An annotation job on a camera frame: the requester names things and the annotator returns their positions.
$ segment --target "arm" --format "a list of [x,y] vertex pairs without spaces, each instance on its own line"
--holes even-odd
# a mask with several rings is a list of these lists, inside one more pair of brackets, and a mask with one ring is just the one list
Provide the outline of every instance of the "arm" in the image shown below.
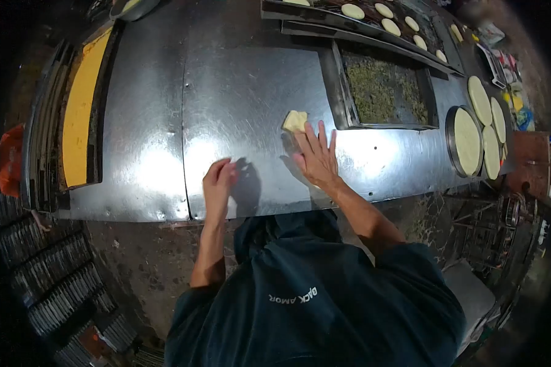
[[302,151],[302,154],[294,154],[294,160],[302,174],[339,205],[353,231],[375,256],[389,247],[404,243],[404,236],[396,226],[339,177],[335,156],[337,132],[333,130],[331,145],[327,147],[322,121],[318,122],[318,137],[308,122],[304,128],[306,133],[294,134]]
[[214,162],[202,180],[206,221],[200,235],[198,258],[190,277],[192,288],[224,282],[224,220],[230,188],[236,180],[235,164],[230,163],[230,158]]

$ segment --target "red object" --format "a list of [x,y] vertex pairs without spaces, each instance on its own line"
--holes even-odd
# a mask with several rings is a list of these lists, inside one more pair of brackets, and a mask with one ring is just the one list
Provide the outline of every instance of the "red object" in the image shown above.
[[24,127],[17,125],[0,139],[0,191],[18,197],[21,183],[22,137]]

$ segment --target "stainless steel counter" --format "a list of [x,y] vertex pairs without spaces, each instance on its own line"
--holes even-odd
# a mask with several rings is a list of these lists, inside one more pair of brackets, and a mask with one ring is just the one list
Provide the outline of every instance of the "stainless steel counter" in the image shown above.
[[[328,47],[281,35],[278,22],[260,19],[259,2],[175,1],[128,24],[104,118],[104,181],[72,190],[69,216],[203,219],[202,177],[228,156],[242,170],[229,218],[332,207],[301,177],[291,137],[280,129],[289,110],[305,110],[313,125],[324,121],[330,138],[337,111],[321,67]],[[485,179],[459,177],[445,143],[448,109],[470,105],[467,80],[432,83],[441,128],[338,132],[339,174],[367,200]]]

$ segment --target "dough disc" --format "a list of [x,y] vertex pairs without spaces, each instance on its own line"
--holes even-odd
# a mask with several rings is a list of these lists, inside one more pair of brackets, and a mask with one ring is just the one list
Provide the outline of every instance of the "dough disc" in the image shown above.
[[284,2],[289,2],[296,5],[310,6],[310,3],[306,0],[284,0]]
[[437,50],[437,52],[435,52],[435,55],[444,63],[447,63],[447,56],[445,56],[445,54],[443,54],[443,52],[441,50]]
[[341,7],[341,11],[343,12],[343,14],[345,14],[349,18],[353,18],[353,19],[363,19],[363,18],[365,18],[365,13],[357,5],[344,4]]
[[386,31],[392,33],[393,35],[400,37],[400,35],[402,34],[400,33],[400,28],[398,28],[396,23],[394,23],[390,19],[387,19],[387,18],[382,19],[382,26]]
[[481,137],[473,118],[463,108],[455,113],[454,133],[455,148],[461,168],[467,176],[472,176],[482,157],[479,140]]
[[412,28],[414,32],[420,31],[420,27],[418,26],[416,20],[412,19],[411,17],[406,17],[404,18],[404,21],[406,22],[406,24],[408,24],[410,28]]
[[298,112],[292,110],[288,112],[288,115],[286,116],[286,121],[284,121],[284,125],[281,128],[291,133],[294,133],[298,130],[304,133],[306,132],[304,130],[304,123],[306,121],[308,121],[308,114],[306,112]]
[[484,138],[484,164],[490,180],[495,180],[500,172],[500,149],[498,137],[492,126],[485,126],[482,132]]
[[451,31],[453,31],[453,34],[455,34],[455,37],[459,42],[463,42],[463,36],[461,35],[461,32],[459,31],[459,28],[457,28],[456,25],[451,25]]
[[427,51],[426,42],[422,39],[422,37],[420,37],[419,35],[414,35],[414,37],[412,38],[414,39],[414,43],[416,43],[418,47]]
[[375,10],[378,11],[378,13],[382,14],[386,18],[393,18],[394,13],[389,9],[389,7],[385,6],[384,4],[380,4],[379,2],[375,3]]
[[478,120],[485,126],[492,124],[492,106],[490,99],[486,94],[486,90],[482,82],[477,76],[471,76],[467,82],[467,89],[470,92],[471,104],[474,106]]
[[506,143],[506,122],[504,120],[504,113],[502,112],[502,107],[498,100],[492,97],[490,99],[490,104],[492,105],[492,115],[494,118],[494,126],[496,127],[496,134],[498,135],[498,140],[500,143]]

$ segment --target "hand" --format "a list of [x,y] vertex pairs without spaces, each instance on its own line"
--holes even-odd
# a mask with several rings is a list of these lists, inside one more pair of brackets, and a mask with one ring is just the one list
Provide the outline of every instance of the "hand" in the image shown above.
[[302,151],[302,154],[294,153],[294,161],[311,184],[322,188],[330,195],[329,190],[332,190],[339,179],[339,168],[335,156],[337,130],[332,131],[331,146],[327,147],[327,136],[324,133],[322,120],[318,122],[318,137],[308,121],[304,123],[304,129],[306,133],[294,133]]
[[220,225],[227,217],[228,196],[238,176],[235,163],[230,161],[224,158],[214,162],[202,180],[207,224]]

